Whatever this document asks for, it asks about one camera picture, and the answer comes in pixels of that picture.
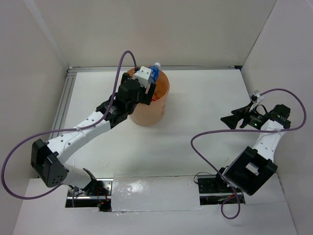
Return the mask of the blue label bottle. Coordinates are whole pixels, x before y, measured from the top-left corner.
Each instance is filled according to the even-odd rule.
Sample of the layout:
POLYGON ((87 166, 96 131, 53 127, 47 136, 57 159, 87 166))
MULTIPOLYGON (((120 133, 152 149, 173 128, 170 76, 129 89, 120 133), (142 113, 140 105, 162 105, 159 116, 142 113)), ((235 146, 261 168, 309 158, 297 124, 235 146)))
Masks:
POLYGON ((161 65, 159 62, 156 62, 154 65, 149 66, 149 69, 151 70, 150 77, 148 80, 149 84, 156 83, 156 81, 158 80, 160 75, 160 67, 161 65))

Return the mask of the clear bottle red label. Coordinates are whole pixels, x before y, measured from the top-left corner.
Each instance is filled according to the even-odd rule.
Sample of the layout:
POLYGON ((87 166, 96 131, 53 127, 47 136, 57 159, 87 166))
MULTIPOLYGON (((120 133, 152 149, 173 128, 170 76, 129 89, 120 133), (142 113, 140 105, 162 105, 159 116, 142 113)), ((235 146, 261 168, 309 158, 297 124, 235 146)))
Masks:
POLYGON ((157 95, 153 95, 152 102, 159 100, 159 97, 157 95))

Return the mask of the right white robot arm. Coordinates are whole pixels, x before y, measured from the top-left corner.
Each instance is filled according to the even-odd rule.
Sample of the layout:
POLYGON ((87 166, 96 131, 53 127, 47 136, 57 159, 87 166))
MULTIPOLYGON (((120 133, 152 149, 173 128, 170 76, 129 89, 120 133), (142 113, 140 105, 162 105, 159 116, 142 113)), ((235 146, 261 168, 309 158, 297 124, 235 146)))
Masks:
POLYGON ((291 126, 288 120, 290 112, 289 107, 278 104, 262 115, 250 103, 221 118, 231 130, 242 120, 240 128, 249 125, 262 133, 253 147, 248 146, 230 166, 221 168, 222 175, 213 181, 215 190, 224 192, 232 185, 252 196, 271 178, 278 168, 274 163, 274 152, 284 135, 283 130, 291 126))

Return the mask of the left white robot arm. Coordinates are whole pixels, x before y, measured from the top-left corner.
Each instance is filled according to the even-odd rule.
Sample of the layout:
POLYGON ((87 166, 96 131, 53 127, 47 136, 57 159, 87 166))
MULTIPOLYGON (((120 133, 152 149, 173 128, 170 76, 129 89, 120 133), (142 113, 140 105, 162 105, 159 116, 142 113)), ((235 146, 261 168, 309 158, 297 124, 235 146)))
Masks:
POLYGON ((41 139, 33 142, 31 166, 44 184, 48 188, 60 184, 77 187, 85 195, 96 195, 99 189, 104 189, 103 183, 89 170, 70 166, 67 160, 89 141, 125 121, 137 104, 150 105, 155 88, 151 69, 141 67, 134 75, 125 72, 113 101, 99 105, 74 132, 63 133, 47 142, 41 139))

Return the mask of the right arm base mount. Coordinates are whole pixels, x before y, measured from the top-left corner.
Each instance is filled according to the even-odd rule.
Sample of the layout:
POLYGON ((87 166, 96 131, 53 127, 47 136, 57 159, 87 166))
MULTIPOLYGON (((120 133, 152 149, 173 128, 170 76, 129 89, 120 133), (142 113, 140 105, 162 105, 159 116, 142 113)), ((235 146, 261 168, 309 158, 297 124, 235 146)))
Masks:
POLYGON ((200 205, 237 204, 233 190, 217 175, 199 172, 194 176, 198 185, 200 205))

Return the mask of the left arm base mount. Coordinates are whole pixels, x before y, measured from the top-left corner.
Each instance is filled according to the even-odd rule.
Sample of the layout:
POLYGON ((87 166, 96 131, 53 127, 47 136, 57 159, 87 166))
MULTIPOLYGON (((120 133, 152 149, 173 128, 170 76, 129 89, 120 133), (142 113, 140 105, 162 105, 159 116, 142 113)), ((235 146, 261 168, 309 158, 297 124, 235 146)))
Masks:
POLYGON ((113 178, 97 178, 97 184, 91 192, 69 186, 65 208, 94 208, 100 212, 111 212, 112 186, 113 178))

